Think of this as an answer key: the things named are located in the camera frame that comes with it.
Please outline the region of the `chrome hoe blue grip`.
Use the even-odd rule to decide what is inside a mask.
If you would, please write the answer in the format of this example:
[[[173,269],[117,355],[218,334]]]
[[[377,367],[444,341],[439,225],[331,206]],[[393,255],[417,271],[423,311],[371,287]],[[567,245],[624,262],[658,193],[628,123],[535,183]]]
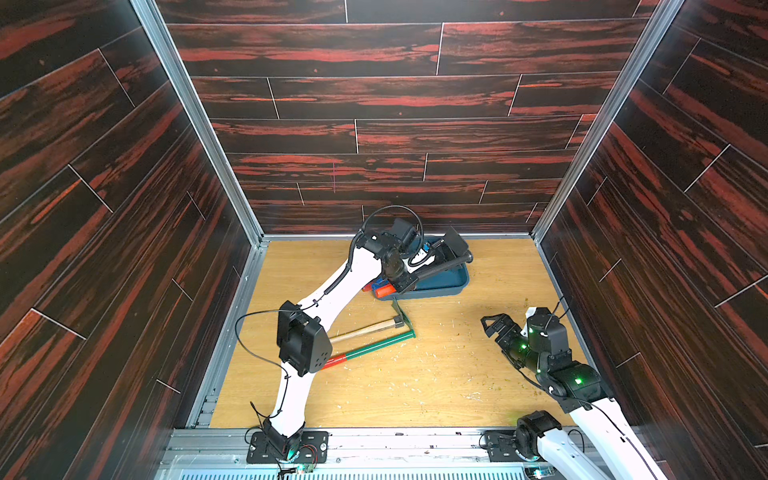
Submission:
[[[373,292],[377,291],[380,288],[389,286],[389,285],[390,285],[390,282],[386,278],[376,279],[376,280],[372,281],[369,284],[370,290],[373,291]]]

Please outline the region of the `green handle red tip hoe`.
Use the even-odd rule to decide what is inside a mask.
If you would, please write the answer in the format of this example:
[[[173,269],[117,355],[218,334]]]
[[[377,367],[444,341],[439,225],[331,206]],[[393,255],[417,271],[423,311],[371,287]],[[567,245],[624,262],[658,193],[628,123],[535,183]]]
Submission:
[[[354,350],[350,350],[350,351],[345,352],[343,354],[333,356],[323,366],[323,370],[332,368],[332,367],[340,365],[340,364],[343,364],[343,363],[345,363],[345,362],[347,362],[349,360],[353,360],[353,359],[356,359],[356,358],[368,355],[370,353],[373,353],[373,352],[376,352],[376,351],[388,348],[390,346],[396,345],[398,343],[407,341],[407,340],[415,338],[415,337],[416,337],[416,333],[413,330],[409,330],[409,331],[407,331],[405,333],[401,333],[401,334],[395,335],[393,337],[390,337],[390,338],[387,338],[387,339],[384,339],[384,340],[380,340],[380,341],[374,342],[372,344],[369,344],[369,345],[366,345],[366,346],[363,346],[363,347],[360,347],[360,348],[357,348],[357,349],[354,349]]]

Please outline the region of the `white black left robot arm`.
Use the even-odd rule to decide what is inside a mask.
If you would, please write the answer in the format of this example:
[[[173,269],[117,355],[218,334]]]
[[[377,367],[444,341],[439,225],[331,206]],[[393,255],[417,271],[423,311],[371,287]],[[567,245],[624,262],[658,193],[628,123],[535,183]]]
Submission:
[[[328,330],[341,311],[368,283],[386,274],[395,279],[408,273],[405,261],[424,243],[420,218],[394,220],[385,230],[362,224],[350,242],[347,259],[318,289],[294,304],[278,309],[277,346],[284,370],[278,399],[262,431],[283,459],[298,451],[305,428],[305,409],[314,376],[330,359]]]

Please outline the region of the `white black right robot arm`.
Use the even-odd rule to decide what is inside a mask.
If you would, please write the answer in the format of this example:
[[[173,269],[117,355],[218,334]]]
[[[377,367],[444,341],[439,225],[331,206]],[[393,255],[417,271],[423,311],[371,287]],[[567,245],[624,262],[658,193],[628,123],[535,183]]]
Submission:
[[[573,359],[561,317],[531,307],[517,324],[502,313],[480,319],[487,337],[535,388],[554,399],[599,453],[604,472],[571,440],[562,424],[538,410],[517,420],[512,435],[500,436],[524,462],[544,462],[566,479],[664,479],[666,475],[629,425],[600,374]]]

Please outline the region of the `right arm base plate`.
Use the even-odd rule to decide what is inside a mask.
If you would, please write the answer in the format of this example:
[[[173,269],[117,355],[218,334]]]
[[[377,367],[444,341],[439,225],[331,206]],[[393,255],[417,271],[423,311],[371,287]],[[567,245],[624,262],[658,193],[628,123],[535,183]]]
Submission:
[[[544,458],[538,450],[543,432],[522,427],[515,430],[486,430],[480,435],[478,446],[487,452],[491,462],[540,462]]]

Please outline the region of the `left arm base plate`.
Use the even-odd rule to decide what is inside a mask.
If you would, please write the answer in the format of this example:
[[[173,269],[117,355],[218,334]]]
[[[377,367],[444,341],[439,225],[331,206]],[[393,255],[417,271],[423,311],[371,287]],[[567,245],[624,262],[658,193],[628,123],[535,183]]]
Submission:
[[[246,463],[323,464],[327,461],[328,448],[327,431],[304,430],[288,438],[256,430],[249,437]]]

